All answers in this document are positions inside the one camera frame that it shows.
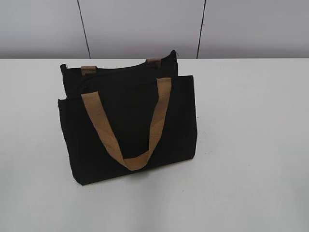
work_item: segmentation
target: black canvas bag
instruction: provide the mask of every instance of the black canvas bag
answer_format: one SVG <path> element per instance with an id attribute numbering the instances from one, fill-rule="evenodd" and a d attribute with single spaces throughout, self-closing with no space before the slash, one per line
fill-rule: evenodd
<path id="1" fill-rule="evenodd" d="M 160 68 L 98 75 L 95 85 L 89 81 L 85 88 L 78 88 L 82 93 L 58 100 L 72 174 L 78 183 L 193 158 L 197 140 L 193 77 L 176 72 L 162 76 L 157 72 Z"/>

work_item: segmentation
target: white wall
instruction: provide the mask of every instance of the white wall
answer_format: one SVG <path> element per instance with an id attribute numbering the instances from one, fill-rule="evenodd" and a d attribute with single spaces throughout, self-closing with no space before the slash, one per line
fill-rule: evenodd
<path id="1" fill-rule="evenodd" d="M 76 0 L 1 0 L 0 58 L 87 58 Z"/>
<path id="2" fill-rule="evenodd" d="M 308 0 L 207 0 L 199 58 L 309 58 Z"/>
<path id="3" fill-rule="evenodd" d="M 79 0 L 92 58 L 195 58 L 204 0 Z M 308 0 L 207 0 L 199 58 L 309 58 Z M 0 58 L 88 58 L 77 0 L 2 0 Z"/>
<path id="4" fill-rule="evenodd" d="M 204 0 L 80 0 L 92 58 L 195 58 Z"/>

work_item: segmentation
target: white table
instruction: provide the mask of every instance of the white table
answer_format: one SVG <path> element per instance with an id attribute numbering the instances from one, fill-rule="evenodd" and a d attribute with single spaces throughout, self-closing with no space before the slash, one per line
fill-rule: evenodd
<path id="1" fill-rule="evenodd" d="M 195 78 L 193 160 L 82 187 L 59 65 L 0 60 L 1 232 L 308 232 L 309 59 L 179 60 Z"/>

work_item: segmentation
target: brown handle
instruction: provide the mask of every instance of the brown handle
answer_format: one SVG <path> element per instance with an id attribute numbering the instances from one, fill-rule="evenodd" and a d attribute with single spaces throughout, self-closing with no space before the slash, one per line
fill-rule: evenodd
<path id="1" fill-rule="evenodd" d="M 122 156 L 118 141 L 107 119 L 98 92 L 82 94 L 89 118 L 107 152 L 116 161 L 132 171 L 146 166 L 162 135 L 166 111 L 169 105 L 171 78 L 157 79 L 157 88 L 159 98 L 150 124 L 149 149 L 145 153 L 130 159 L 124 159 Z"/>

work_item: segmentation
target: bag handle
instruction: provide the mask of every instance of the bag handle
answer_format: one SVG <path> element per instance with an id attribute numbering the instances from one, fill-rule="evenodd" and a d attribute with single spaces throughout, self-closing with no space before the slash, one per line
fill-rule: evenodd
<path id="1" fill-rule="evenodd" d="M 154 62 L 158 68 L 161 68 L 161 58 L 148 58 L 146 59 L 147 63 Z"/>
<path id="2" fill-rule="evenodd" d="M 118 141 L 107 119 L 98 92 L 82 94 L 82 99 L 89 118 L 107 152 L 117 162 L 131 171 L 146 166 L 162 135 L 165 116 L 169 105 L 171 78 L 160 78 L 157 79 L 156 82 L 159 98 L 150 124 L 149 149 L 143 154 L 129 159 L 124 159 L 122 156 Z"/>
<path id="3" fill-rule="evenodd" d="M 86 74 L 92 74 L 97 72 L 96 66 L 82 66 L 82 75 L 85 76 Z"/>

